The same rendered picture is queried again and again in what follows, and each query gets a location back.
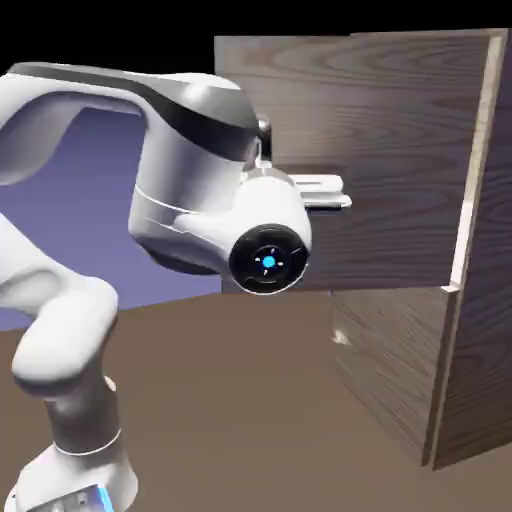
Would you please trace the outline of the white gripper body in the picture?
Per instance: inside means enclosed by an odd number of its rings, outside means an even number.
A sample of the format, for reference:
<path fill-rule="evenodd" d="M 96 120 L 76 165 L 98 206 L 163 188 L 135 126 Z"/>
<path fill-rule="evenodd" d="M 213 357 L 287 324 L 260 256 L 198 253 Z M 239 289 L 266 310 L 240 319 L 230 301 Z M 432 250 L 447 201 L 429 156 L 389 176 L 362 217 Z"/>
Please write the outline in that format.
<path fill-rule="evenodd" d="M 343 209 L 352 206 L 352 199 L 344 193 L 344 181 L 338 175 L 294 174 L 290 178 L 307 209 Z"/>

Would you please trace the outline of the large wooden cabinet door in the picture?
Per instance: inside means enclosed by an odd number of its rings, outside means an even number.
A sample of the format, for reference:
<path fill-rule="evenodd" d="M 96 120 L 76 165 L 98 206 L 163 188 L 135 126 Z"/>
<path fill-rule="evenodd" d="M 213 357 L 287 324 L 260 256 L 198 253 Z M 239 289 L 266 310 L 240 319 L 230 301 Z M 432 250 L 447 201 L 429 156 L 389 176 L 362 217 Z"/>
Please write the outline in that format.
<path fill-rule="evenodd" d="M 311 216 L 302 290 L 447 284 L 503 29 L 219 36 L 215 69 L 272 125 L 273 163 L 342 177 L 352 206 Z"/>

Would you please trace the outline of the small wooden cabinet door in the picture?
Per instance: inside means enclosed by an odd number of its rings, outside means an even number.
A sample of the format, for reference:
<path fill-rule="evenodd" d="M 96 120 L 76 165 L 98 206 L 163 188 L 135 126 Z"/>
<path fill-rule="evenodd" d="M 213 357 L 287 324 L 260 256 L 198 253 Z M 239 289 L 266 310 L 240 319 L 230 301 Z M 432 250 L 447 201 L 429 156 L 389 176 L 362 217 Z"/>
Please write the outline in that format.
<path fill-rule="evenodd" d="M 459 288 L 336 291 L 331 361 L 343 383 L 419 465 L 429 463 L 443 366 Z"/>

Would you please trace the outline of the wooden cabinet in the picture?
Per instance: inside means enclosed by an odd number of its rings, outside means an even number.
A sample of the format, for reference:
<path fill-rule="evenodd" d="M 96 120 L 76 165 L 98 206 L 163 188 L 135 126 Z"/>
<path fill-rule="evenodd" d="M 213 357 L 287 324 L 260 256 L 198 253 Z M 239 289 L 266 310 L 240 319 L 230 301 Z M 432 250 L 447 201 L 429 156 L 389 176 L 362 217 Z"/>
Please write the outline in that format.
<path fill-rule="evenodd" d="M 426 466 L 439 469 L 512 441 L 512 28 L 477 133 L 452 277 L 459 288 L 438 371 Z"/>

